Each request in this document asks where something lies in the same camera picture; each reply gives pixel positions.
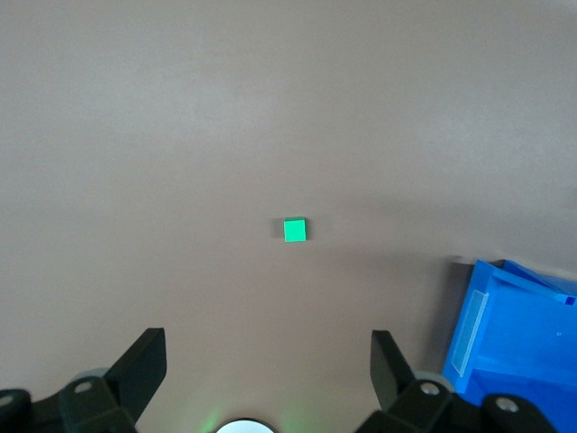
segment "screw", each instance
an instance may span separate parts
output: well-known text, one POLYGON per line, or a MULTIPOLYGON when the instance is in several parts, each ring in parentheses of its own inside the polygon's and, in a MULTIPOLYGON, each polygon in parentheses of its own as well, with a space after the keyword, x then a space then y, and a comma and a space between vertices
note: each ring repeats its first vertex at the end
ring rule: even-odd
POLYGON ((88 391, 90 388, 92 388, 92 383, 90 382, 82 382, 78 385, 76 385, 76 388, 74 388, 74 392, 76 394, 80 394, 81 392, 86 392, 88 391))
POLYGON ((441 392, 439 391, 439 388, 431 382, 421 383, 421 391, 426 395, 439 395, 441 392))
POLYGON ((519 412, 518 405, 513 400, 508 399, 507 397, 499 397, 495 402, 497 403, 499 409, 505 412, 511 412, 511 413, 519 412))
POLYGON ((13 401, 14 397, 12 395, 5 395, 4 397, 0 398, 0 408, 8 406, 13 401))

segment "green cube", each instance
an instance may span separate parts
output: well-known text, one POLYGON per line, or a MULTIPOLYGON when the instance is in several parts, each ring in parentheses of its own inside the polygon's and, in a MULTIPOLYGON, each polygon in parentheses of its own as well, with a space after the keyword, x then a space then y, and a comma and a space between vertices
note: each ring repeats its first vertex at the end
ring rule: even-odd
POLYGON ((285 219, 285 242, 305 242, 307 221, 302 216, 285 219))

